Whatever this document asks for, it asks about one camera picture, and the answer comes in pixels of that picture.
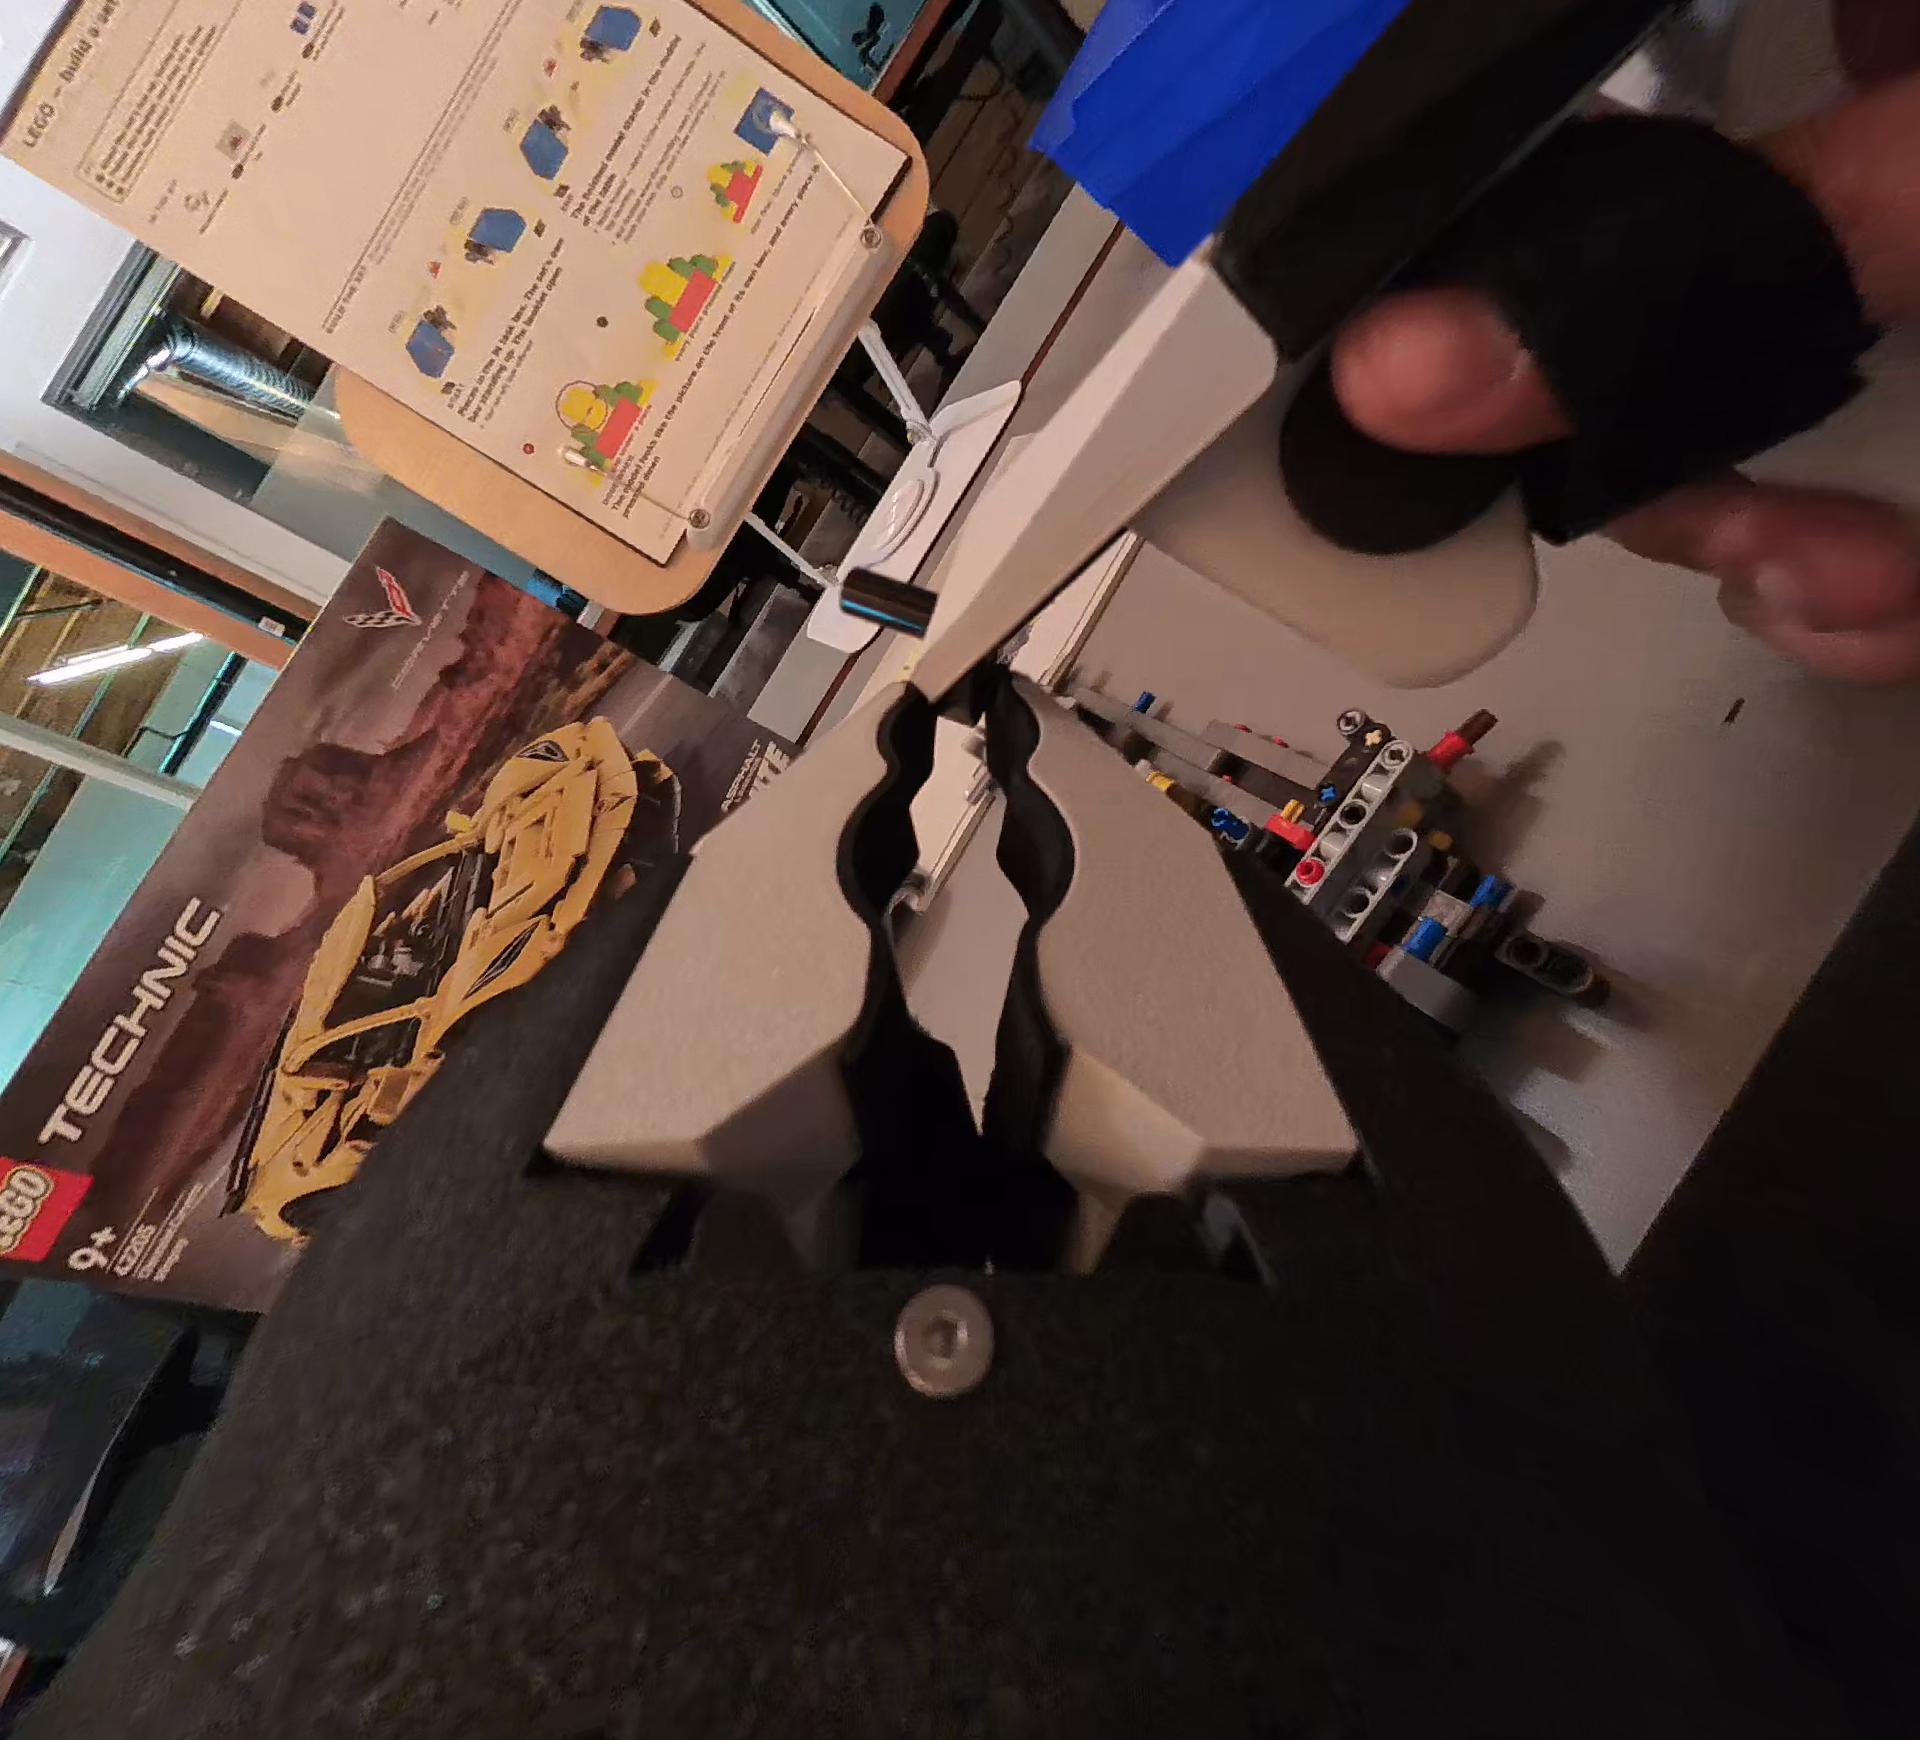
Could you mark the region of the wooden clipboard board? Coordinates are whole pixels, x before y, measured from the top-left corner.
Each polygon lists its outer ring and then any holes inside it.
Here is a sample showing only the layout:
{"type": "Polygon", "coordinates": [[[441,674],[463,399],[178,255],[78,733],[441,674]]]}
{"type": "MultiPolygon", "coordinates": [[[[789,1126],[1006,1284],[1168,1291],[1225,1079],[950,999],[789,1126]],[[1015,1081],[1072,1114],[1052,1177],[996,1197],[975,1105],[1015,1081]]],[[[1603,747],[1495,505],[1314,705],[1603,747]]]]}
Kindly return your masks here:
{"type": "Polygon", "coordinates": [[[828,382],[851,349],[857,327],[898,273],[930,207],[923,147],[900,114],[836,73],[741,0],[685,0],[734,32],[776,71],[819,101],[900,149],[904,168],[875,216],[866,223],[851,273],[805,327],[797,352],[770,384],[747,422],[747,445],[727,478],[709,526],[687,537],[668,563],[656,563],[622,537],[596,527],[536,485],[453,434],[433,426],[369,382],[335,369],[344,432],[358,456],[418,499],[523,557],[612,616],[659,616],[680,607],[711,580],[718,554],[744,527],[778,463],[797,441],[828,382]]]}

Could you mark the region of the small black cylinder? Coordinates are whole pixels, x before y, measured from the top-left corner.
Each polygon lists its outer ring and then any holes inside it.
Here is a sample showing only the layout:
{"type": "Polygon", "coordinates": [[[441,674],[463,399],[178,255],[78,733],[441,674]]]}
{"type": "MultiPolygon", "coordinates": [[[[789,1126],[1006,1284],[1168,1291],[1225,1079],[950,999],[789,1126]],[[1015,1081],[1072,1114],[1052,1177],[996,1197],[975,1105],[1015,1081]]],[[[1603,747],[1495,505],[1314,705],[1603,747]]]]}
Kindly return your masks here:
{"type": "Polygon", "coordinates": [[[925,637],[937,600],[932,588],[873,569],[851,569],[837,590],[840,611],[851,624],[913,639],[925,637]]]}

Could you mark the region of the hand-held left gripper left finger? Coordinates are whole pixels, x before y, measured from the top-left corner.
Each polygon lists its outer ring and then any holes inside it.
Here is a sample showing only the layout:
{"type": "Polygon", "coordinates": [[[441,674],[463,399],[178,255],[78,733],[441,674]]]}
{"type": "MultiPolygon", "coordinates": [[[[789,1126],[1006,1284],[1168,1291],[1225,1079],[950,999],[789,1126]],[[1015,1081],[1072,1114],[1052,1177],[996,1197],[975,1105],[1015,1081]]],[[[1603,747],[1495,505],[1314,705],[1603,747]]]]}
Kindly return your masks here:
{"type": "Polygon", "coordinates": [[[898,682],[693,850],[544,1146],[786,1215],[855,1191],[866,1265],[934,1259],[934,1039],[888,928],[934,709],[898,682]]]}

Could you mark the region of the grey lego car chassis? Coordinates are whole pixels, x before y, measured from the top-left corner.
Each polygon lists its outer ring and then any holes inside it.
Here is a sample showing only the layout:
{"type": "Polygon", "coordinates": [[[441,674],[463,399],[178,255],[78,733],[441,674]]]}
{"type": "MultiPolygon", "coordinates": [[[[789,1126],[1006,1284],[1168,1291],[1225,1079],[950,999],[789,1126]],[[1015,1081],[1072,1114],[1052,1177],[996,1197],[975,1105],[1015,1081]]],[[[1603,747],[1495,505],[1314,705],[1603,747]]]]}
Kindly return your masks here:
{"type": "Polygon", "coordinates": [[[1538,901],[1461,840],[1452,774],[1495,727],[1476,711],[1427,747],[1362,709],[1338,714],[1327,765],[1249,726],[1195,733],[1080,679],[1061,696],[1083,723],[1228,855],[1272,876],[1334,943],[1442,1037],[1497,993],[1538,991],[1600,1011],[1600,964],[1532,926],[1538,901]]]}

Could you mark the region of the lego set box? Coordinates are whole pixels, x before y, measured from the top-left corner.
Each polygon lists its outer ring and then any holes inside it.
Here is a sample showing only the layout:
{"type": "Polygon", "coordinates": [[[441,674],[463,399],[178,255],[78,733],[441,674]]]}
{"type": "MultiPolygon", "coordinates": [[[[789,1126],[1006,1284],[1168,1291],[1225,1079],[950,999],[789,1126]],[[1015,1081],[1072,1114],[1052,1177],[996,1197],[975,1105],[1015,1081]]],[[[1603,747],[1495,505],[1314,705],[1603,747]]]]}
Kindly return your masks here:
{"type": "Polygon", "coordinates": [[[266,1309],[476,1017],[791,758],[382,524],[4,1088],[4,1281],[266,1309]]]}

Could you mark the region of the person's right hand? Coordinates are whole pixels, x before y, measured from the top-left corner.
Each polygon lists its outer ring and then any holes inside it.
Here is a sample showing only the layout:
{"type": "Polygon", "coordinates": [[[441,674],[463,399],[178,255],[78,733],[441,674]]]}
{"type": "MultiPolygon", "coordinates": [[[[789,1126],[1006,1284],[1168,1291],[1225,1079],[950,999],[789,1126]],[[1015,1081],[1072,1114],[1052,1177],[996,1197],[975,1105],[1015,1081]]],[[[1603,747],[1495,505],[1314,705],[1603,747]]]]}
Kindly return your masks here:
{"type": "MultiPolygon", "coordinates": [[[[1918,0],[1836,0],[1834,12],[1849,94],[1755,151],[1811,196],[1865,319],[1897,330],[1918,312],[1918,0]]],[[[1356,432],[1404,451],[1518,453],[1572,434],[1502,307],[1471,288],[1386,297],[1338,338],[1330,379],[1356,432]]],[[[1606,534],[1707,580],[1730,624],[1814,676],[1915,683],[1915,521],[1891,505],[1723,474],[1606,534]]]]}

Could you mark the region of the silver ventilation duct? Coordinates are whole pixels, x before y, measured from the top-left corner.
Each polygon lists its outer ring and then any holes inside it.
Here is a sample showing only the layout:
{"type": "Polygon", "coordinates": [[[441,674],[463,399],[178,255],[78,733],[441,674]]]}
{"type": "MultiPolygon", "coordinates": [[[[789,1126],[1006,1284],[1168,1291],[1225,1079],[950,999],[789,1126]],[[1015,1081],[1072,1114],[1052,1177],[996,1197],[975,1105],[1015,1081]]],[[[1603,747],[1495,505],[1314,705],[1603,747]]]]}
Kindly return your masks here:
{"type": "Polygon", "coordinates": [[[166,316],[135,369],[130,386],[170,382],[195,388],[236,410],[298,426],[317,402],[317,384],[292,375],[203,325],[185,316],[166,316]]]}

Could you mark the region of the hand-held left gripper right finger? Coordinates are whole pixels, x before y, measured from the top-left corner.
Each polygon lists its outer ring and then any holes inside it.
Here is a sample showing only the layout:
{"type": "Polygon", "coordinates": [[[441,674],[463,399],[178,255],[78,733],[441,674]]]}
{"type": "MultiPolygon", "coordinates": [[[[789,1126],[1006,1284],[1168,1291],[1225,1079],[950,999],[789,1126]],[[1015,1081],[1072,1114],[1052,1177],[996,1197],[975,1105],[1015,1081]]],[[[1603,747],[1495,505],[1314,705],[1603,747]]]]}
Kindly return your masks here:
{"type": "Polygon", "coordinates": [[[984,716],[1022,909],[981,1106],[1000,1270],[1089,1270],[1140,1198],[1341,1171],[1356,1131],[1213,840],[1078,716],[984,716]]]}

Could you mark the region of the blue plastic bin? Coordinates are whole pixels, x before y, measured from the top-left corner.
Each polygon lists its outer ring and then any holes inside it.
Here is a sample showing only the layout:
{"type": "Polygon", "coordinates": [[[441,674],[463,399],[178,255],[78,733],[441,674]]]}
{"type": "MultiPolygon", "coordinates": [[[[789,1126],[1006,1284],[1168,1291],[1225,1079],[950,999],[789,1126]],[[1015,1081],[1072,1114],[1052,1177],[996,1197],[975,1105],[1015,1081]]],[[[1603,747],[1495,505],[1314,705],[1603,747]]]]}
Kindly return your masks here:
{"type": "Polygon", "coordinates": [[[1408,3],[1106,0],[1033,145],[1179,265],[1408,3]]]}

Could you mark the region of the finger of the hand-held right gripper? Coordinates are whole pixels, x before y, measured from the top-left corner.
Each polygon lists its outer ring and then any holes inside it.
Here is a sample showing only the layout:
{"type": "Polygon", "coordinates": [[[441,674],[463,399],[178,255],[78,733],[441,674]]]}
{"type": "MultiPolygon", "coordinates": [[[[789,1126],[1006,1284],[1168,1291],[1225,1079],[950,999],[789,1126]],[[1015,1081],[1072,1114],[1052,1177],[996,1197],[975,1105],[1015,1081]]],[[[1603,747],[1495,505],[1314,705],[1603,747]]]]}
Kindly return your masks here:
{"type": "Polygon", "coordinates": [[[937,705],[1277,382],[1274,344],[1213,265],[1176,265],[1115,345],[1004,462],[948,557],[907,676],[937,705]]]}

